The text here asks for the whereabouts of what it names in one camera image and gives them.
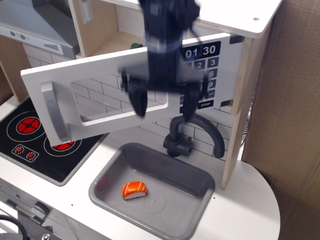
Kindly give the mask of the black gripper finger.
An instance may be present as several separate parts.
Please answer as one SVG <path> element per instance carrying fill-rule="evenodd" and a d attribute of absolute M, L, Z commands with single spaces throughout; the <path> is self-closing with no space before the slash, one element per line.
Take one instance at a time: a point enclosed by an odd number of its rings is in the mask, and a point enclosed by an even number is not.
<path fill-rule="evenodd" d="M 187 86 L 184 92 L 182 114 L 185 122 L 189 122 L 198 108 L 198 102 L 203 99 L 200 86 Z"/>
<path fill-rule="evenodd" d="M 146 85 L 139 80 L 129 80 L 127 85 L 127 93 L 135 113 L 140 117 L 144 117 L 148 105 Z"/>

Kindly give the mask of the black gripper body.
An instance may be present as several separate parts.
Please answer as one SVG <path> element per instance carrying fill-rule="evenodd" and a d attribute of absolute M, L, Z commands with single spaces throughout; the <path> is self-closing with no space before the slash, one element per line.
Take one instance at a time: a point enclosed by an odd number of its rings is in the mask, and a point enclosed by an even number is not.
<path fill-rule="evenodd" d="M 191 93 L 204 98 L 209 95 L 209 77 L 206 73 L 183 62 L 181 50 L 167 53 L 148 51 L 142 60 L 126 63 L 121 69 L 121 87 L 134 90 L 169 93 Z"/>

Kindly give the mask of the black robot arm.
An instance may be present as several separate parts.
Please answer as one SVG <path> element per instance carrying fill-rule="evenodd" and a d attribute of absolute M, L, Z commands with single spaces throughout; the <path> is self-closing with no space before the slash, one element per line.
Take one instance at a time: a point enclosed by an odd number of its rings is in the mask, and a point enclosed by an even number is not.
<path fill-rule="evenodd" d="M 122 88 L 136 114 L 144 117 L 148 91 L 183 94 L 182 114 L 189 122 L 199 100 L 208 95 L 208 75 L 182 62 L 184 32 L 200 15 L 193 0 L 141 0 L 147 59 L 121 70 Z"/>

